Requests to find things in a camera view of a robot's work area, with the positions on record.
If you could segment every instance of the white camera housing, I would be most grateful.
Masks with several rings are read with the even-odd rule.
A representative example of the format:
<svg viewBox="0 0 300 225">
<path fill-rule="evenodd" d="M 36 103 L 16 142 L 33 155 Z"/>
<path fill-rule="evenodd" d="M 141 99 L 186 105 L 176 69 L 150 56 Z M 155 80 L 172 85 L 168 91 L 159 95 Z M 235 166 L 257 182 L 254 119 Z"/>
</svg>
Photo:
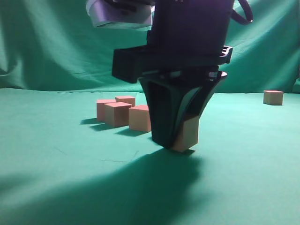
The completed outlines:
<svg viewBox="0 0 300 225">
<path fill-rule="evenodd" d="M 108 29 L 140 29 L 152 26 L 154 7 L 132 3 L 136 12 L 114 8 L 104 0 L 88 0 L 86 10 L 94 27 Z"/>
</svg>

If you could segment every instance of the robotic arm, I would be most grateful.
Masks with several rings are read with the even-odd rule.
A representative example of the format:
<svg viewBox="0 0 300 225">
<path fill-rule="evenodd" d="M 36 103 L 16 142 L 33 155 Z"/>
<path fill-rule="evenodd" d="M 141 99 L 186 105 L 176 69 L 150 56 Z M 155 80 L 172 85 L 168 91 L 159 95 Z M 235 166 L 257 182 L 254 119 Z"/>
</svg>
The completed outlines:
<svg viewBox="0 0 300 225">
<path fill-rule="evenodd" d="M 157 144 L 171 148 L 184 118 L 201 116 L 227 77 L 219 66 L 231 60 L 233 48 L 224 45 L 230 19 L 253 21 L 247 0 L 238 1 L 246 18 L 233 10 L 234 0 L 88 1 L 94 27 L 151 27 L 146 45 L 114 50 L 112 75 L 142 85 Z"/>
</svg>

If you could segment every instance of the wooden block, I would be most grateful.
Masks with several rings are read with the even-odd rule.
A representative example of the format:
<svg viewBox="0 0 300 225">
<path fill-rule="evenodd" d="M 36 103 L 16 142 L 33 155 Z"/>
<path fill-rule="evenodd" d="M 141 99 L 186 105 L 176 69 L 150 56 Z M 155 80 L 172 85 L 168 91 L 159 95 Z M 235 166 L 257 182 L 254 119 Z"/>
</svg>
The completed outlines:
<svg viewBox="0 0 300 225">
<path fill-rule="evenodd" d="M 283 91 L 265 90 L 263 92 L 263 103 L 267 105 L 282 105 Z"/>
<path fill-rule="evenodd" d="M 150 115 L 147 105 L 138 105 L 129 109 L 129 128 L 142 132 L 151 131 Z"/>
<path fill-rule="evenodd" d="M 198 144 L 200 116 L 188 115 L 184 119 L 172 150 L 184 152 Z"/>
<path fill-rule="evenodd" d="M 116 102 L 115 99 L 100 99 L 97 101 L 97 121 L 105 120 L 104 104 L 114 102 Z"/>
<path fill-rule="evenodd" d="M 135 107 L 135 97 L 133 96 L 116 96 L 116 102 L 125 102 Z"/>
<path fill-rule="evenodd" d="M 125 102 L 116 102 L 104 104 L 105 123 L 114 128 L 129 125 L 129 108 L 131 104 Z"/>
</svg>

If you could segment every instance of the green cloth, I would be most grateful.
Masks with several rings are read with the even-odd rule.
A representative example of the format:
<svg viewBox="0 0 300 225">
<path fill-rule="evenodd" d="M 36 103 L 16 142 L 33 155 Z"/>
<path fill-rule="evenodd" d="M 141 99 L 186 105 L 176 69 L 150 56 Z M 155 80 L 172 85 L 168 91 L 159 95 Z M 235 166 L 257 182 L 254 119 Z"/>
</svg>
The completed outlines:
<svg viewBox="0 0 300 225">
<path fill-rule="evenodd" d="M 86 0 L 0 1 L 0 88 L 137 91 L 111 76 L 113 50 L 146 43 L 146 32 L 93 28 Z M 217 90 L 291 92 L 299 77 L 299 0 L 249 0 L 254 22 L 231 22 L 232 62 Z M 235 9 L 241 12 L 238 3 Z"/>
<path fill-rule="evenodd" d="M 192 155 L 95 121 L 142 93 L 0 90 L 1 225 L 297 225 L 299 94 L 216 94 Z"/>
</svg>

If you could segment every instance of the green backdrop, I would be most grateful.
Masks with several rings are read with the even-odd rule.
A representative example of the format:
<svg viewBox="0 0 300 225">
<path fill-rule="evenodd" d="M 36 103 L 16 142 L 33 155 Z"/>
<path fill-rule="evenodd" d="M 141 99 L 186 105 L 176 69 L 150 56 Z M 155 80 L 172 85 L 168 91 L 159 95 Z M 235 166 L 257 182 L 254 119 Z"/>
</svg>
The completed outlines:
<svg viewBox="0 0 300 225">
<path fill-rule="evenodd" d="M 46 91 L 142 91 L 111 76 L 113 50 L 146 32 L 92 27 L 85 0 L 0 0 L 0 87 Z M 255 21 L 232 21 L 224 93 L 299 92 L 299 0 L 249 0 Z M 235 9 L 240 11 L 238 3 Z"/>
</svg>

